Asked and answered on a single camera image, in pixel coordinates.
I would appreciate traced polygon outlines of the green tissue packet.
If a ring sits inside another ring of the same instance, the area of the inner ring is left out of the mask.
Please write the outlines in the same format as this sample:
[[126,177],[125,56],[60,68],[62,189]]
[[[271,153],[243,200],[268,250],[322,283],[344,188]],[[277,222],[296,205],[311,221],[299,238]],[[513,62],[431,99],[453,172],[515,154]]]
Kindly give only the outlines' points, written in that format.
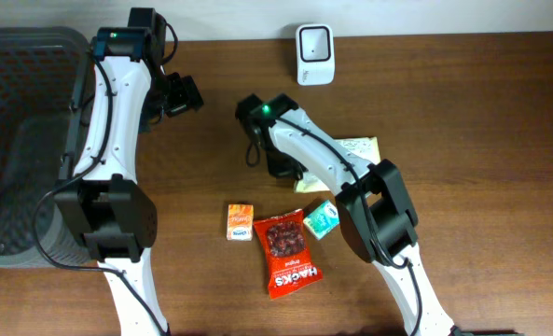
[[330,201],[325,201],[306,215],[303,223],[317,240],[321,240],[339,225],[337,207]]

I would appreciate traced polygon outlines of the small orange white packet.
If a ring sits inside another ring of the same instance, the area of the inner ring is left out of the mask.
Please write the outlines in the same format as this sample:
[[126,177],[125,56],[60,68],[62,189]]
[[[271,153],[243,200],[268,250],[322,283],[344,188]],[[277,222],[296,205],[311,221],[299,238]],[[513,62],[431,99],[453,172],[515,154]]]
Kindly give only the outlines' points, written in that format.
[[253,238],[254,207],[251,204],[230,204],[227,216],[227,239],[251,241]]

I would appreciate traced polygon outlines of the red Hacks candy bag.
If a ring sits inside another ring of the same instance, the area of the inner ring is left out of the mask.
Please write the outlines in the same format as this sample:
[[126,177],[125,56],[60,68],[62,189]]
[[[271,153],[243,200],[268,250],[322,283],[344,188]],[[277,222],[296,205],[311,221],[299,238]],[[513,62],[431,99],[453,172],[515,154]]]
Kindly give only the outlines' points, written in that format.
[[297,209],[253,224],[266,256],[272,300],[323,279],[323,272],[312,261],[303,219],[303,210]]

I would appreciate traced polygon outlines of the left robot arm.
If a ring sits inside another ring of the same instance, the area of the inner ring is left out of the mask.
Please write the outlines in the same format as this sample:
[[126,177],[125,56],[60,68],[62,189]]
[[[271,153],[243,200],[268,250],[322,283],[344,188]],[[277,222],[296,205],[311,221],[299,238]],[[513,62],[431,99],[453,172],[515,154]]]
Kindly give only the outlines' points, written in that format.
[[96,89],[82,153],[52,195],[77,244],[111,290],[124,335],[168,335],[151,270],[157,208],[137,184],[137,139],[153,121],[203,105],[192,77],[164,70],[173,32],[152,7],[134,7],[124,27],[103,27],[90,55]]

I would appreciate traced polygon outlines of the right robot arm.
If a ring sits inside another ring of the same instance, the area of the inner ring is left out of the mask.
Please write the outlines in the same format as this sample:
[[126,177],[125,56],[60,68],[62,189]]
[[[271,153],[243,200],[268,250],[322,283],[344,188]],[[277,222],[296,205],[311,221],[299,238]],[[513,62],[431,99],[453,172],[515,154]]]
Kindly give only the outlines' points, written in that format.
[[238,102],[235,117],[251,144],[265,151],[271,176],[299,180],[311,173],[334,195],[345,241],[380,272],[407,334],[460,334],[422,265],[419,219],[392,162],[375,163],[351,153],[285,94],[268,102],[251,94]]

